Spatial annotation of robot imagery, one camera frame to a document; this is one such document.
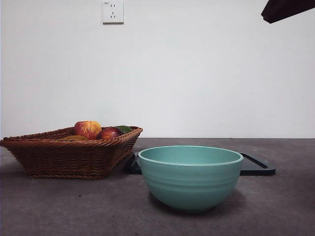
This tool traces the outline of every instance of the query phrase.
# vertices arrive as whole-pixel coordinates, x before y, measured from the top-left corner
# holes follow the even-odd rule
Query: green ceramic bowl
[[[241,154],[202,146],[163,146],[139,152],[150,192],[180,211],[201,212],[221,203],[240,176]]]

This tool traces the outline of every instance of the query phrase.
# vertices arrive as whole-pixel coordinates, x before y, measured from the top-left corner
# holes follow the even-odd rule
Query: apple
[[[116,127],[108,127],[97,134],[96,139],[112,139],[122,135],[123,132]]]
[[[74,125],[74,135],[81,135],[89,140],[95,140],[101,130],[102,127],[96,121],[78,121]]]

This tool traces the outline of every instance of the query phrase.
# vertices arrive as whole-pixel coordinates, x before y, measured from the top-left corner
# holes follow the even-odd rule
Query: white power socket
[[[108,0],[102,3],[103,25],[124,23],[124,1]]]

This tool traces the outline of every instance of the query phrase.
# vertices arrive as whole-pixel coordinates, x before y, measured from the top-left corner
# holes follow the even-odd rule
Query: bowl rim
[[[156,160],[152,160],[152,159],[148,159],[146,157],[143,157],[142,156],[142,153],[145,152],[145,151],[148,151],[148,150],[151,150],[151,149],[157,149],[157,148],[169,148],[169,147],[196,147],[196,148],[210,148],[210,149],[219,149],[219,150],[224,150],[224,151],[228,151],[228,152],[231,152],[231,153],[234,153],[236,155],[239,156],[239,159],[237,160],[234,160],[234,161],[229,161],[229,162],[223,162],[223,163],[213,163],[213,164],[181,164],[181,163],[172,163],[172,162],[164,162],[164,161],[156,161]],[[144,149],[142,151],[140,151],[138,153],[138,156],[143,159],[143,160],[146,160],[146,161],[149,161],[149,162],[153,162],[153,163],[158,163],[158,164],[163,164],[163,165],[171,165],[171,166],[222,166],[222,165],[230,165],[230,164],[234,164],[234,163],[237,163],[237,162],[241,162],[243,161],[243,156],[242,154],[236,152],[236,151],[232,151],[232,150],[229,150],[229,149],[224,149],[224,148],[220,148],[220,147],[208,147],[208,146],[196,146],[196,145],[170,145],[170,146],[160,146],[160,147],[151,147],[151,148],[147,148],[147,149]]]

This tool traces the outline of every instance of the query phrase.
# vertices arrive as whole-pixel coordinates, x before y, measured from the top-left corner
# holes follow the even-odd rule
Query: woven basket
[[[131,132],[110,140],[61,140],[74,135],[73,127],[69,127],[4,138],[0,146],[13,154],[31,178],[100,179],[107,177],[120,161],[132,154],[143,129],[131,128]]]

